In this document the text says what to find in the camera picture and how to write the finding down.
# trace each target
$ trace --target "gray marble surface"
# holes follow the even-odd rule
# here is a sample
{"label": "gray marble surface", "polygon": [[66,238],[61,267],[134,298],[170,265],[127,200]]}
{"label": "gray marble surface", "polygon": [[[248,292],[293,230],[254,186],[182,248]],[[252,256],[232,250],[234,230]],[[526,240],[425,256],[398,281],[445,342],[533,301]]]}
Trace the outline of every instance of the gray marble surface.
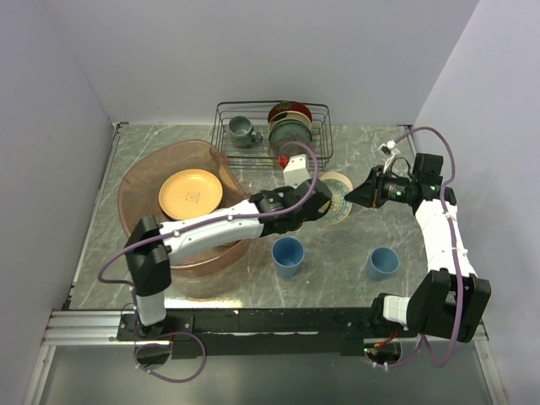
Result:
{"label": "gray marble surface", "polygon": [[[382,162],[375,151],[382,142],[402,132],[400,127],[334,127],[334,156],[325,171],[345,174],[355,186],[370,167]],[[212,126],[121,127],[111,169],[91,225],[89,243],[73,291],[71,309],[121,308],[129,302],[125,286],[97,281],[100,266],[126,243],[120,226],[116,195],[123,176],[140,159],[171,143],[185,139],[210,140]],[[412,161],[408,145],[402,155]],[[234,169],[248,192],[283,185],[278,171]],[[173,274],[166,291],[166,306],[184,307],[333,307],[367,306],[380,293],[409,295],[424,278],[427,262],[422,233],[409,207],[387,203],[378,210],[353,206],[340,224],[321,221],[304,224],[292,233],[305,246],[305,262],[290,279],[279,278],[273,268],[271,247],[279,236],[255,240],[249,252],[234,265],[203,278]],[[377,246],[396,250],[400,267],[392,277],[374,282],[364,265]],[[113,263],[108,278],[128,279],[125,260]]]}

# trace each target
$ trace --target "metal wire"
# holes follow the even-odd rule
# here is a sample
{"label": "metal wire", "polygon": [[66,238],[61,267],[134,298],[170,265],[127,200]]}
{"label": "metal wire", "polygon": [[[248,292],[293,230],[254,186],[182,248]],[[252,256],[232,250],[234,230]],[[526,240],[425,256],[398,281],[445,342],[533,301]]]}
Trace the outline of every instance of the metal wire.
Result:
{"label": "metal wire", "polygon": [[[268,112],[281,100],[271,101],[227,101],[219,103],[213,123],[212,144],[229,159],[232,168],[249,170],[277,169],[275,156],[268,151]],[[302,103],[313,115],[311,128],[312,140],[310,147],[315,151],[319,169],[322,170],[333,155],[332,126],[330,111],[326,105]],[[254,143],[251,148],[237,148],[225,131],[231,118],[245,116],[252,123],[255,132],[262,135],[260,143]]]}

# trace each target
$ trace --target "orange plate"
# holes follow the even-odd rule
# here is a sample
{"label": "orange plate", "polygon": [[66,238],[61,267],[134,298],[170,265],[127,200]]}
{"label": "orange plate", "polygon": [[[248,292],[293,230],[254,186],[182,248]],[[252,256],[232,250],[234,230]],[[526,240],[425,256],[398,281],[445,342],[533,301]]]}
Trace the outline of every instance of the orange plate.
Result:
{"label": "orange plate", "polygon": [[223,187],[209,171],[183,170],[169,177],[159,190],[159,205],[173,219],[206,215],[221,203]]}

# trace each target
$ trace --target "red object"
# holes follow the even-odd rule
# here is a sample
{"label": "red object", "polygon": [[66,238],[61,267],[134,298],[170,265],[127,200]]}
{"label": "red object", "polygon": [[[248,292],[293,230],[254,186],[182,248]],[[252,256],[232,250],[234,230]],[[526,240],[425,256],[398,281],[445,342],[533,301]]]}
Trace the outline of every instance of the red object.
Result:
{"label": "red object", "polygon": [[287,156],[281,155],[278,157],[278,162],[281,168],[284,169],[287,166],[289,160],[287,159]]}
{"label": "red object", "polygon": [[311,122],[313,122],[313,115],[309,108],[307,108],[302,103],[298,101],[282,101],[279,104],[276,104],[268,113],[268,123],[280,112],[285,111],[298,111],[307,116]]}

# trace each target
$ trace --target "gray floor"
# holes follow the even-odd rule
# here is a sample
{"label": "gray floor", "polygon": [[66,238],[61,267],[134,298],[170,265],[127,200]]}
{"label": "gray floor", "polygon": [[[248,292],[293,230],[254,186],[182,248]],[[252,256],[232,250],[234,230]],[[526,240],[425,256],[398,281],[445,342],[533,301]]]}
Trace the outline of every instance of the gray floor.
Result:
{"label": "gray floor", "polygon": [[[434,343],[441,356],[448,343]],[[408,353],[413,343],[407,343]],[[474,344],[459,345],[444,369],[424,351],[386,373],[365,358],[337,354],[210,357],[202,374],[170,384],[134,369],[131,347],[57,350],[41,405],[72,404],[490,404]],[[159,372],[176,378],[200,359],[169,361]]]}
{"label": "gray floor", "polygon": [[[212,126],[140,126],[121,128],[105,189],[90,229],[73,293],[71,309],[121,308],[130,300],[123,286],[97,282],[103,262],[126,243],[120,226],[116,195],[123,176],[140,159],[171,143],[190,138],[210,140]],[[395,138],[401,127],[334,127],[334,155],[325,171],[344,173],[356,186],[365,180],[370,167],[384,162],[376,152],[382,142]],[[410,161],[406,141],[402,155]],[[248,192],[283,185],[279,172],[234,169]],[[325,307],[366,306],[380,292],[410,295],[427,273],[422,233],[411,209],[388,203],[378,210],[354,206],[340,224],[321,221],[304,224],[296,235],[305,245],[306,259],[297,275],[288,280],[275,274],[270,249],[277,236],[255,240],[250,251],[236,264],[212,276],[198,279],[173,274],[166,291],[168,307]],[[377,283],[363,270],[377,246],[390,246],[400,258],[393,277]],[[127,278],[124,260],[109,269],[110,278]],[[205,294],[205,300],[193,299]]]}

